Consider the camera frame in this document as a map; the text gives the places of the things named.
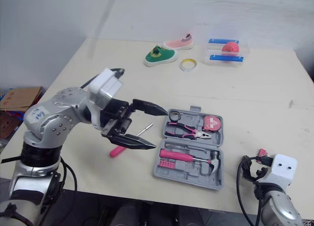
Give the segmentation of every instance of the cardboard box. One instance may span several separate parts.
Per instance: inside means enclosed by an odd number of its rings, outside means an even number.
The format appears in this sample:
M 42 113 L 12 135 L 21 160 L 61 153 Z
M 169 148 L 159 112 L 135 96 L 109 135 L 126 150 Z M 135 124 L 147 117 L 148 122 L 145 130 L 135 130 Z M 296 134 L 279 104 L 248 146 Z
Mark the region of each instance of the cardboard box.
M 0 138 L 7 139 L 15 128 L 21 123 L 16 117 L 11 117 L 4 112 L 0 113 Z
M 39 98 L 41 91 L 41 87 L 9 90 L 0 101 L 0 110 L 26 112 Z

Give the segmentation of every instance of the red ball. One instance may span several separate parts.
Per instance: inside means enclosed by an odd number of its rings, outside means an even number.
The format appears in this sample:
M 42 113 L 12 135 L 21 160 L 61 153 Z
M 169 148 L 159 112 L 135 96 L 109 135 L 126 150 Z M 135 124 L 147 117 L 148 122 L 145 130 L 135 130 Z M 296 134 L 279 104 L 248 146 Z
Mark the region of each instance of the red ball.
M 227 44 L 224 45 L 222 48 L 223 52 L 239 52 L 239 45 L 236 42 L 228 42 Z

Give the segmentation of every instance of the wall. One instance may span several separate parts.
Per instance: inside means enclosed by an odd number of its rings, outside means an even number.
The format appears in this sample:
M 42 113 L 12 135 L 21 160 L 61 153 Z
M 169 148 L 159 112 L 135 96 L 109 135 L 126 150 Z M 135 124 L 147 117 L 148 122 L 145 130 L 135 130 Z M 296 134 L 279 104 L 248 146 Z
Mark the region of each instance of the wall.
M 297 50 L 314 65 L 314 0 L 0 0 L 2 87 L 48 87 L 85 37 L 163 41 L 191 31 Z

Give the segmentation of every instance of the black cable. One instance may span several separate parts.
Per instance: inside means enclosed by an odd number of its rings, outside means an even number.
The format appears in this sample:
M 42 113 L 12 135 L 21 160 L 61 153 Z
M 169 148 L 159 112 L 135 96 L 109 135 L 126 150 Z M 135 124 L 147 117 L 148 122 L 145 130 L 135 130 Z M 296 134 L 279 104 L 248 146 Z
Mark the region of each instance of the black cable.
M 78 180 L 77 180 L 77 177 L 76 177 L 73 169 L 63 159 L 61 159 L 61 163 L 65 164 L 66 168 L 69 169 L 69 171 L 71 172 L 71 174 L 73 176 L 73 179 L 74 179 L 74 195 L 72 197 L 72 202 L 70 204 L 70 207 L 69 207 L 68 211 L 63 215 L 63 217 L 57 223 L 53 223 L 52 225 L 61 225 L 63 223 L 63 221 L 66 220 L 66 218 L 69 216 L 69 214 L 73 210 L 75 199 L 76 199 L 76 193 L 78 191 Z
M 92 82 L 93 79 L 95 79 L 99 74 L 97 74 L 96 76 L 94 76 L 93 78 L 91 78 L 90 80 L 88 80 L 87 82 L 85 82 L 82 86 L 81 89 L 85 88 L 87 85 L 89 85 L 90 82 Z
M 6 209 L 0 213 L 0 217 L 8 217 L 20 221 L 21 223 L 23 223 L 23 225 L 34 226 L 34 224 L 29 219 L 16 212 L 16 209 L 17 207 L 15 204 L 9 203 Z
M 262 199 L 259 199 L 259 209 L 257 211 L 256 223 L 255 226 L 259 226 L 262 212 Z
M 61 184 L 60 184 L 60 187 L 59 187 L 59 191 L 58 191 L 58 193 L 57 193 L 57 195 L 56 195 L 56 199 L 58 199 L 59 196 L 61 195 L 61 192 L 62 192 L 64 183 L 65 183 L 65 179 L 67 178 L 67 168 L 66 168 L 65 162 L 64 162 L 64 160 L 62 159 L 62 157 L 60 157 L 60 158 L 61 158 L 60 162 L 61 162 L 61 164 L 62 164 L 62 166 L 63 166 L 63 178 L 62 178 L 62 181 L 61 181 Z M 47 211 L 46 211 L 44 217 L 41 219 L 41 221 L 40 221 L 40 223 L 39 223 L 38 226 L 42 226 L 42 225 L 43 225 L 43 223 L 44 223 L 44 221 L 45 221 L 45 219 L 46 219 L 48 213 L 50 212 L 52 206 L 53 206 L 53 204 L 49 205 L 49 207 L 48 207 L 48 209 L 47 209 Z
M 236 195 L 237 195 L 237 199 L 239 200 L 239 204 L 240 204 L 241 210 L 243 212 L 243 215 L 246 218 L 247 222 L 249 222 L 250 226 L 254 226 L 254 224 L 252 223 L 252 221 L 250 220 L 250 218 L 246 214 L 245 209 L 244 209 L 243 204 L 242 204 L 241 196 L 240 196 L 240 189 L 239 189 L 239 186 L 240 186 L 240 172 L 241 172 L 241 167 L 242 167 L 242 165 L 245 162 L 248 162 L 250 160 L 256 160 L 257 158 L 258 158 L 257 156 L 249 157 L 249 158 L 241 161 L 241 163 L 239 164 L 239 166 L 237 168 L 237 173 L 236 173 Z
M 97 226 L 100 226 L 100 223 L 102 222 L 102 219 L 103 219 L 103 215 L 104 215 L 104 212 L 106 211 L 106 207 L 104 207 L 104 210 L 102 212 L 102 214 L 100 215 L 100 218 L 99 218 L 99 221 L 97 223 Z
M 122 68 L 112 68 L 112 69 L 110 69 L 110 70 L 112 70 L 113 72 L 116 72 L 116 73 L 115 73 L 115 77 L 118 78 L 118 79 L 119 79 L 120 76 L 122 76 L 123 73 L 124 73 L 124 69 L 122 69 Z M 96 76 L 94 76 L 93 78 L 91 78 L 90 80 L 88 80 L 87 82 L 85 82 L 85 83 L 81 86 L 81 89 L 83 89 L 83 88 L 85 88 L 87 85 L 89 85 L 89 83 L 92 82 L 92 80 L 95 79 L 98 75 L 99 75 L 99 74 L 97 74 Z
M 18 161 L 21 159 L 22 159 L 22 156 L 10 157 L 10 158 L 6 158 L 6 159 L 2 159 L 1 164 L 11 162 L 11 161 Z

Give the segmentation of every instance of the pink shoe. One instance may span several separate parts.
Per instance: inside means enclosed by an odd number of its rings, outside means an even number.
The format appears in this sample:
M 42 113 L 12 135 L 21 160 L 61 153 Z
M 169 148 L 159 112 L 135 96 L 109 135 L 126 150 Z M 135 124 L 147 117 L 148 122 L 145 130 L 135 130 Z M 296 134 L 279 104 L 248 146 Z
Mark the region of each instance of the pink shoe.
M 162 43 L 163 46 L 176 50 L 188 50 L 193 48 L 193 39 L 191 34 L 187 34 L 186 37 L 181 40 L 167 41 Z

